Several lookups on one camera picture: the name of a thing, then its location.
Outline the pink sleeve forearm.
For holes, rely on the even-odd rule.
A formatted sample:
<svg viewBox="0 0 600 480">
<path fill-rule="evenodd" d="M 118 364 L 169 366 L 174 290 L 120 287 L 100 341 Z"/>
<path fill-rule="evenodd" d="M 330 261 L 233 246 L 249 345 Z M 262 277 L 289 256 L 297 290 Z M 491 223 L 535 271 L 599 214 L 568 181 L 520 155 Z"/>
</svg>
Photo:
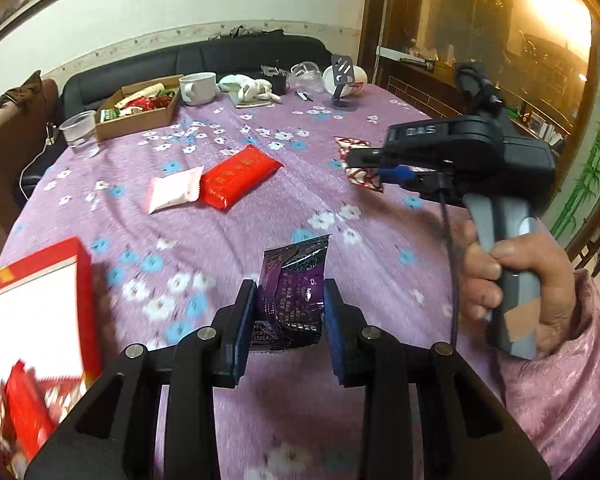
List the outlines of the pink sleeve forearm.
<svg viewBox="0 0 600 480">
<path fill-rule="evenodd" d="M 498 366 L 509 413 L 559 478 L 600 426 L 600 293 L 588 271 L 574 274 L 577 328 L 541 359 L 501 353 Z"/>
</svg>

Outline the person right hand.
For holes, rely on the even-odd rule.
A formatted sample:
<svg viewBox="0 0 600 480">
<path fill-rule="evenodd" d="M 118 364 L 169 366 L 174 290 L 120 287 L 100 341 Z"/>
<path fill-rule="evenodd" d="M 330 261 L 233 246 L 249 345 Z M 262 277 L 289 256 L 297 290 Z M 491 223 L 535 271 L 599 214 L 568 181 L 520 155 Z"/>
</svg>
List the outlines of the person right hand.
<svg viewBox="0 0 600 480">
<path fill-rule="evenodd" d="M 541 284 L 538 352 L 550 354 L 569 339 L 579 324 L 573 268 L 545 226 L 539 226 L 535 233 L 501 240 L 486 252 L 478 242 L 475 223 L 468 219 L 462 244 L 460 305 L 465 316 L 483 321 L 501 305 L 503 291 L 498 280 L 504 270 L 531 271 Z"/>
</svg>

